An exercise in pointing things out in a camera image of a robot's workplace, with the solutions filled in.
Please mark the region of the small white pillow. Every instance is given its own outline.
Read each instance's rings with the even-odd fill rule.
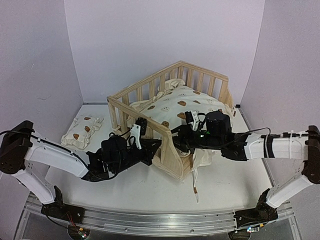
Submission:
[[[90,137],[102,126],[103,120],[103,117],[91,115],[76,117],[67,133],[62,136],[62,145],[73,145],[78,149],[85,149],[90,143]]]

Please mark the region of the robotic arm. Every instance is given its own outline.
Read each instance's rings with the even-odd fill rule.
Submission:
[[[316,126],[308,131],[282,134],[255,134],[253,131],[233,133],[229,116],[210,112],[203,121],[195,112],[186,112],[187,125],[172,130],[173,143],[183,152],[195,149],[220,150],[223,157],[235,161],[261,158],[289,158],[304,161],[304,167],[285,184],[264,191],[255,208],[235,212],[237,229],[259,226],[278,218],[277,208],[313,184],[320,184],[320,132]],[[62,193],[34,168],[40,162],[67,171],[84,181],[110,180],[120,172],[152,159],[161,140],[143,139],[147,121],[139,118],[131,129],[133,143],[127,146],[122,136],[110,134],[96,152],[69,150],[42,138],[33,130],[33,123],[24,121],[6,133],[0,147],[0,170],[17,178],[42,202],[41,212],[47,216],[81,223],[84,209],[63,203]]]

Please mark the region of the wooden crib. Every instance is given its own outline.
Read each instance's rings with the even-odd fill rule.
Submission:
[[[227,76],[184,61],[176,62],[122,89],[117,94],[108,96],[107,101],[112,128],[117,130],[115,131],[117,134],[128,131],[128,116],[135,120],[147,119],[147,131],[144,137],[152,139],[154,131],[162,135],[161,148],[152,163],[172,177],[183,180],[192,169],[192,156],[180,157],[174,146],[170,129],[129,106],[134,101],[153,98],[159,91],[164,91],[165,81],[174,78],[183,79],[188,87],[215,97],[231,109],[234,107],[233,98],[228,89]]]

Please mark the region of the white wall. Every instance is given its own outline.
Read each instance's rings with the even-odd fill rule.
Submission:
[[[59,141],[82,103],[64,1],[0,0],[0,132],[31,120],[39,133]],[[14,237],[28,194],[1,174],[2,240]]]
[[[252,74],[241,102],[251,127],[273,133],[320,128],[320,1],[265,1]],[[277,183],[293,160],[268,161]],[[291,199],[304,240],[320,236],[320,186]]]
[[[229,76],[245,91],[264,0],[65,0],[74,64],[85,102],[184,60]]]

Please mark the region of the black strap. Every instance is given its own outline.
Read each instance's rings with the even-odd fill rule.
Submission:
[[[267,136],[266,138],[264,138],[264,142],[263,142],[263,154],[264,154],[264,157],[267,158],[274,158],[275,155],[274,155],[274,151],[272,149],[272,143],[274,141],[274,137],[269,135]]]

